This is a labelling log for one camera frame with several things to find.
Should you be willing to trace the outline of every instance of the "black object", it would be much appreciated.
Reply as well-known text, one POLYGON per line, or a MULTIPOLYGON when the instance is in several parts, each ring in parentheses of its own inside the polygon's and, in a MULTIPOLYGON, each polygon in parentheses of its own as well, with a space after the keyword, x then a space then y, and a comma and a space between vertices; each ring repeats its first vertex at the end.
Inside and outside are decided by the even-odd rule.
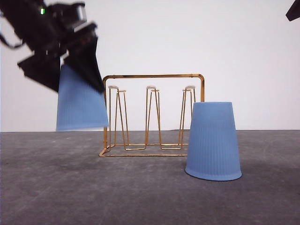
MULTIPOLYGON (((18 62, 25 76, 58 91, 60 56, 67 50, 66 61, 80 76, 99 92, 104 89, 96 60, 96 24, 86 25, 85 4, 54 4, 43 0, 0 0, 3 16, 16 35, 34 51, 34 55, 18 62)), ((10 48, 3 35, 0 40, 10 48)))
POLYGON ((300 0, 296 0, 289 11, 286 13, 289 21, 295 20, 300 17, 300 0))

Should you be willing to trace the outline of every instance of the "cable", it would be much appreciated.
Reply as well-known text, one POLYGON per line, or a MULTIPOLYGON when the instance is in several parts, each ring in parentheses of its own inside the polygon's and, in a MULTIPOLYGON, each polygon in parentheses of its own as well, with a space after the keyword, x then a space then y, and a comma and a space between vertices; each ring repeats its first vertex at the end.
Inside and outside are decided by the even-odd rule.
POLYGON ((0 41, 5 44, 7 47, 9 47, 10 49, 16 49, 16 48, 19 48, 21 47, 23 44, 25 44, 25 42, 22 40, 21 43, 19 44, 16 44, 16 45, 11 45, 10 43, 8 43, 5 39, 5 37, 1 34, 0 32, 0 41))

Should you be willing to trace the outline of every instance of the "gray mat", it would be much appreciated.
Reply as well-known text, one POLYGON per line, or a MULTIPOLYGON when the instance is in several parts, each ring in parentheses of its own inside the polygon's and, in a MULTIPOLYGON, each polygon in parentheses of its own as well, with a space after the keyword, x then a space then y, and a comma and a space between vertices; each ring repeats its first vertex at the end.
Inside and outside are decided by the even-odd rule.
POLYGON ((238 138, 243 176, 216 182, 186 157, 98 157, 100 132, 2 133, 1 224, 300 224, 300 131, 238 138))

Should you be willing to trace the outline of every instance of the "white backdrop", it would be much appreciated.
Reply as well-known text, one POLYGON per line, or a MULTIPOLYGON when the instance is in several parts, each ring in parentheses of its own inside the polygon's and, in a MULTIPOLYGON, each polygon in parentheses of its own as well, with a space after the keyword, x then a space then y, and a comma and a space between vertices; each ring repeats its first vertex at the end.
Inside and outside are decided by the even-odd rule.
MULTIPOLYGON (((300 129, 300 19, 285 17, 292 3, 86 0, 86 11, 88 20, 98 24, 102 77, 201 73, 205 100, 232 101, 237 129, 300 129)), ((4 19, 1 31, 17 41, 4 19)), ((55 130, 57 94, 24 78, 16 65, 29 54, 27 47, 1 46, 1 131, 55 130)), ((116 84, 128 91, 133 87, 132 82, 116 84)), ((180 105, 184 83, 155 84, 178 90, 174 99, 180 105)), ((128 93, 132 130, 143 129, 137 110, 143 111, 144 95, 128 93)), ((178 128, 178 105, 167 94, 162 100, 171 110, 162 115, 163 129, 178 128)))

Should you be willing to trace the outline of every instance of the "gold wire rack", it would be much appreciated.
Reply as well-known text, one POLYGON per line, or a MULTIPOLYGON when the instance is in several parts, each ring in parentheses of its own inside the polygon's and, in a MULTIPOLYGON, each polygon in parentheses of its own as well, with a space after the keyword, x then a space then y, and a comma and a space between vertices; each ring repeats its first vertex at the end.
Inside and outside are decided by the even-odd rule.
MULTIPOLYGON (((200 79, 200 101, 204 102, 204 77, 201 74, 175 74, 175 75, 109 75, 104 77, 103 83, 105 87, 104 91, 104 98, 105 104, 107 107, 107 99, 106 99, 106 82, 109 79, 130 79, 130 78, 199 78, 200 79)), ((146 151, 147 146, 156 145, 161 148, 161 150, 181 150, 183 149, 184 145, 188 145, 187 143, 183 143, 183 132, 184 132, 184 116, 185 116, 185 107, 186 107, 186 99, 187 93, 190 93, 190 103, 191 103, 191 112, 192 112, 192 98, 194 97, 194 102, 196 101, 195 95, 195 86, 189 85, 183 89, 183 96, 182 96, 182 105, 181 105, 181 116, 180 116, 180 129, 178 135, 178 142, 177 143, 162 143, 161 140, 161 129, 160 129, 160 98, 159 98, 159 90, 156 89, 155 86, 147 86, 146 88, 146 122, 145 122, 145 141, 144 143, 130 143, 129 139, 129 132, 128 132, 128 121, 127 121, 127 109, 126 109, 126 97, 125 93, 126 90, 120 90, 117 86, 111 85, 108 87, 109 89, 109 138, 108 138, 108 131, 107 127, 104 128, 103 131, 103 149, 99 153, 100 157, 151 157, 151 156, 187 156, 186 154, 170 154, 162 152, 160 154, 146 154, 143 153, 146 151), (112 129, 111 129, 111 91, 116 90, 116 108, 115 108, 115 129, 114 129, 114 141, 112 144, 112 129), (150 92, 150 100, 148 101, 148 92, 150 92), (121 103, 120 103, 120 95, 123 94, 124 97, 124 107, 125 107, 125 118, 126 118, 126 137, 125 138, 125 131, 123 126, 123 117, 121 111, 121 103), (151 109, 151 100, 152 94, 155 96, 155 106, 157 111, 157 122, 158 122, 158 137, 159 143, 148 143, 149 137, 149 121, 150 121, 150 109, 151 109), (121 126, 122 126, 122 137, 123 143, 116 143, 116 121, 117 121, 117 108, 120 109, 120 119, 121 119, 121 126), (138 150, 138 154, 107 154, 115 146, 123 146, 124 151, 133 151, 138 150)))

